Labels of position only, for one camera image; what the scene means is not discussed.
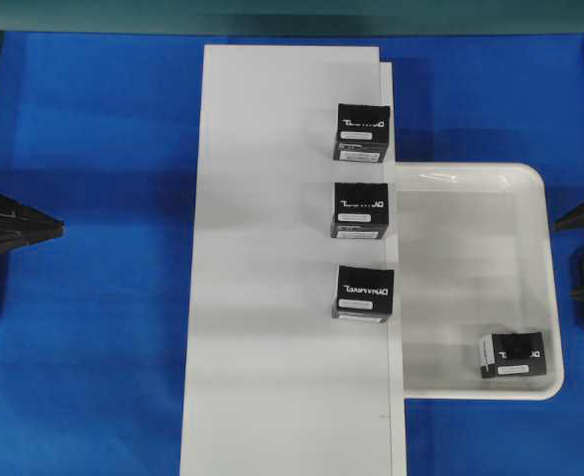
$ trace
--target white tray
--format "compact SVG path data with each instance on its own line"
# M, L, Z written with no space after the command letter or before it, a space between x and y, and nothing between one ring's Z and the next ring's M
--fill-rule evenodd
M544 400L564 370L544 185L520 164L397 165L408 398ZM483 380L477 341L541 331L547 375Z

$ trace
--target white panel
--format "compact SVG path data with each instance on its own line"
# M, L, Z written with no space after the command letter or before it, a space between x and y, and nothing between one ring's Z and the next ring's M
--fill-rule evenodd
M332 161L338 102L381 101L378 61L205 49L182 475L391 473L387 325L331 318L337 266L397 250L329 237L333 183L383 181Z

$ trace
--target blue surface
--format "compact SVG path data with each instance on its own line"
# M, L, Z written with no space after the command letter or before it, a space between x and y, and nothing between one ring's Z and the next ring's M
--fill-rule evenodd
M7 35L0 190L66 232L7 262L0 475L177 474L202 46L227 42ZM584 200L582 36L231 42L379 45L404 160L529 164L551 220ZM561 392L409 401L410 476L584 474L581 247L552 236Z

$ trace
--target white label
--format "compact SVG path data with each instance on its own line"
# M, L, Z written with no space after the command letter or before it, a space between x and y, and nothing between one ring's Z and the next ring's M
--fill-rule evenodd
M351 315L351 314L339 314L339 318L347 319L347 320L359 320L361 322L382 322L382 319L379 317L360 317L359 315Z
M371 215L368 213L338 213L338 221L369 223L371 221Z
M528 374L529 365L508 365L499 367L497 370L499 375Z
M370 141L373 139L373 134L370 132L342 131L340 132L340 139L362 139L363 141Z
M352 309L371 310L373 308L373 303L370 300L339 299L338 305L340 307L351 307Z
M479 358L481 365L488 367L494 364L494 345L492 343L492 334L486 335L479 341Z
M378 231L338 231L336 238L353 238L360 240L375 240Z
M380 159L379 152L340 151L340 160L341 161L377 162L379 159Z

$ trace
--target dynamixel box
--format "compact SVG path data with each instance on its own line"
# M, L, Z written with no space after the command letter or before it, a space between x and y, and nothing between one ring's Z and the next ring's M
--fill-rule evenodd
M333 160L377 163L390 141L391 107L338 104Z
M380 239L389 227L386 183L335 183L331 238Z
M481 377L545 375L542 334L489 334L479 341Z
M341 266L334 319L384 322L393 313L393 270Z

